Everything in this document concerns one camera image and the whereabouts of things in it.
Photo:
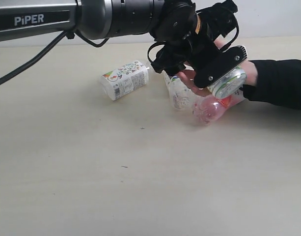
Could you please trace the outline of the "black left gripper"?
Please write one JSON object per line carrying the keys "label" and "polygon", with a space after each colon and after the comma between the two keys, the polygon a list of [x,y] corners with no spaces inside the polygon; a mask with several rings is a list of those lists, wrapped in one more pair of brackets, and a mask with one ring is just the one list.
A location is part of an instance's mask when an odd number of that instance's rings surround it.
{"label": "black left gripper", "polygon": [[191,0],[164,1],[158,22],[150,30],[155,40],[151,48],[162,46],[150,60],[155,72],[175,75],[187,62],[196,72],[195,86],[204,89],[232,71],[247,59],[245,46],[229,48],[239,34],[220,48],[214,41],[239,29],[237,11],[232,0],[199,10]]}

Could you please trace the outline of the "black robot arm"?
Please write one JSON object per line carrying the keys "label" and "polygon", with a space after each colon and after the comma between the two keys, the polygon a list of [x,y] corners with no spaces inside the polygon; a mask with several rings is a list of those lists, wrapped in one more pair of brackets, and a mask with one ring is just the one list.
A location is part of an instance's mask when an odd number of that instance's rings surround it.
{"label": "black robot arm", "polygon": [[78,36],[99,48],[110,38],[150,34],[160,46],[151,65],[173,76],[188,63],[194,84],[206,88],[247,59],[244,46],[215,45],[239,30],[231,0],[196,9],[190,0],[0,0],[0,42],[58,32],[31,60],[0,78],[0,85],[37,63],[63,38]]}

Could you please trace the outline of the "black sleeved forearm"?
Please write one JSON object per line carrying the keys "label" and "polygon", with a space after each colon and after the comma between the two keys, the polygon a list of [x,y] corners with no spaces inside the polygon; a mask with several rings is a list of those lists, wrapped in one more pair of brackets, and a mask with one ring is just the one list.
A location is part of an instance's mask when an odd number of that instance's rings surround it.
{"label": "black sleeved forearm", "polygon": [[301,60],[248,60],[242,68],[246,99],[301,110]]}

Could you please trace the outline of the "person's open bare hand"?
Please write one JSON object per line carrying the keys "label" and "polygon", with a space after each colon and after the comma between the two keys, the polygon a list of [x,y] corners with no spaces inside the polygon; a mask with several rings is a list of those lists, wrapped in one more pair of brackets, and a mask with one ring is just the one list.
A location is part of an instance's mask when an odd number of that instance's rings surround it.
{"label": "person's open bare hand", "polygon": [[[240,67],[246,73],[246,81],[243,85],[243,94],[244,97],[248,100],[251,98],[251,88],[257,85],[258,79],[258,71],[255,66],[255,63],[245,60]],[[194,94],[202,97],[206,97],[210,95],[210,91],[207,88],[199,89],[195,86],[193,80],[196,76],[196,72],[194,70],[185,69],[177,74],[177,77],[184,83],[184,85],[189,88]]]}

